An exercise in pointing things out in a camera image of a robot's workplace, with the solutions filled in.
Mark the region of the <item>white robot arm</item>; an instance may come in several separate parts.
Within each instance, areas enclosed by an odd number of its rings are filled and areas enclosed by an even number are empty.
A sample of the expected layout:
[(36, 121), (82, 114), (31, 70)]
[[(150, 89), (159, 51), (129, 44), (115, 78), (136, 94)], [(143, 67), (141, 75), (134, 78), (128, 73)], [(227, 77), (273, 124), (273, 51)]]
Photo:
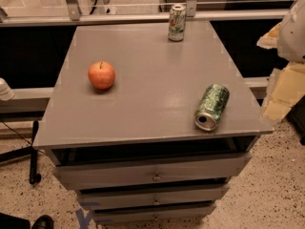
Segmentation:
[(281, 21), (277, 53), (290, 62), (305, 62), (305, 0), (297, 0)]

